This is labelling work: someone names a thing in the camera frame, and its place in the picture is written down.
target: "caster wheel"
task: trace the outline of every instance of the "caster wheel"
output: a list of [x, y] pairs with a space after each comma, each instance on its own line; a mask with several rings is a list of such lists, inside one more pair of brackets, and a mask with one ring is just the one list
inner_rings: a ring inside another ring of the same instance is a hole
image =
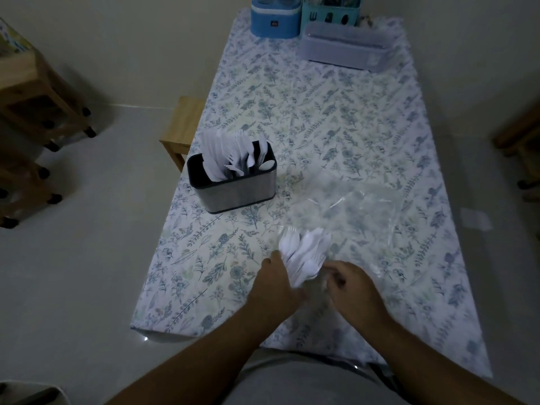
[[84, 130], [84, 133], [89, 138], [95, 138], [97, 136], [96, 132], [94, 132], [94, 130], [90, 126]]
[[41, 124], [45, 129], [53, 129], [55, 127], [55, 123], [51, 120], [43, 121]]
[[48, 204], [59, 204], [63, 197], [61, 194], [52, 194], [51, 198], [47, 201]]
[[51, 152], [58, 152], [60, 150], [60, 147], [54, 143], [53, 141], [50, 141], [49, 143], [47, 143], [46, 145], [44, 145], [48, 150], [50, 150]]
[[2, 220], [0, 220], [0, 227], [3, 227], [4, 229], [13, 229], [14, 227], [17, 227], [19, 223], [20, 222], [17, 219], [4, 217]]
[[51, 175], [51, 172], [46, 167], [42, 167], [37, 171], [37, 175], [41, 180], [47, 179]]
[[517, 187], [519, 187], [521, 190], [527, 190], [527, 189], [532, 189], [533, 187], [537, 186], [538, 183], [529, 183], [527, 182], [526, 180], [520, 180], [518, 183], [517, 183]]

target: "utensil organizer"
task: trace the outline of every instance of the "utensil organizer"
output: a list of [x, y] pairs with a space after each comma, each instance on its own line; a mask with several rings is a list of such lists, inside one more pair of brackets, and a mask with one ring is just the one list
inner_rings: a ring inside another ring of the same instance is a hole
[[[255, 159], [259, 157], [259, 142], [253, 142]], [[274, 152], [268, 144], [265, 161], [275, 161]], [[191, 156], [187, 160], [187, 173], [190, 184], [199, 196], [205, 209], [211, 214], [227, 212], [239, 207], [249, 206], [272, 199], [276, 191], [278, 163], [263, 172], [250, 168], [251, 174], [222, 182], [212, 182], [203, 169], [203, 155]]]
[[310, 21], [322, 21], [324, 23], [334, 23], [343, 25], [355, 25], [363, 0], [357, 7], [331, 7], [326, 5], [313, 5], [308, 0], [302, 3], [302, 21], [300, 26], [300, 36], [303, 36], [304, 28]]

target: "tiled floor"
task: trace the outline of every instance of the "tiled floor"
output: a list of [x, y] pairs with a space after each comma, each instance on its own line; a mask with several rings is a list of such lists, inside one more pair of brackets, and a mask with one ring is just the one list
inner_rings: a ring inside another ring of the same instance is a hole
[[[129, 330], [179, 178], [158, 142], [171, 111], [94, 112], [109, 124], [97, 138], [39, 159], [65, 200], [0, 230], [0, 380], [58, 384], [77, 404], [103, 402], [185, 346]], [[538, 403], [540, 206], [521, 202], [518, 163], [489, 142], [436, 143], [494, 382]], [[485, 211], [494, 229], [463, 228], [461, 207]]]

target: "blue container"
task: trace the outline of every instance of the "blue container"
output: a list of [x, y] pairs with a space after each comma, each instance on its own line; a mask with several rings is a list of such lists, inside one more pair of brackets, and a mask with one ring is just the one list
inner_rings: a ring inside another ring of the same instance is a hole
[[360, 7], [363, 0], [355, 1], [354, 7], [331, 7], [326, 5], [312, 5], [304, 0], [302, 5], [302, 25], [300, 33], [303, 35], [304, 28], [311, 21], [322, 21], [342, 25], [355, 25], [360, 15]]
[[302, 0], [253, 0], [251, 32], [257, 37], [293, 38], [300, 34]]

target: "white tablecloth with leaf pattern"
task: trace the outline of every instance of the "white tablecloth with leaf pattern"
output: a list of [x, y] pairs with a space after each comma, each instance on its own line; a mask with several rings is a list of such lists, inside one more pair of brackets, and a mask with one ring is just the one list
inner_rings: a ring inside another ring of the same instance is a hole
[[[199, 130], [263, 132], [278, 160], [273, 200], [208, 214], [184, 169], [137, 302], [132, 328], [200, 336], [246, 300], [261, 260], [295, 202], [294, 187], [324, 167], [402, 191], [394, 245], [377, 252], [383, 297], [403, 326], [453, 361], [490, 376], [426, 108], [401, 19], [375, 20], [395, 39], [381, 74], [300, 61], [298, 39], [262, 39], [248, 10], [234, 21]], [[190, 154], [199, 151], [195, 135]], [[361, 249], [333, 244], [332, 258], [361, 264]], [[307, 303], [264, 346], [383, 362], [326, 299]]]

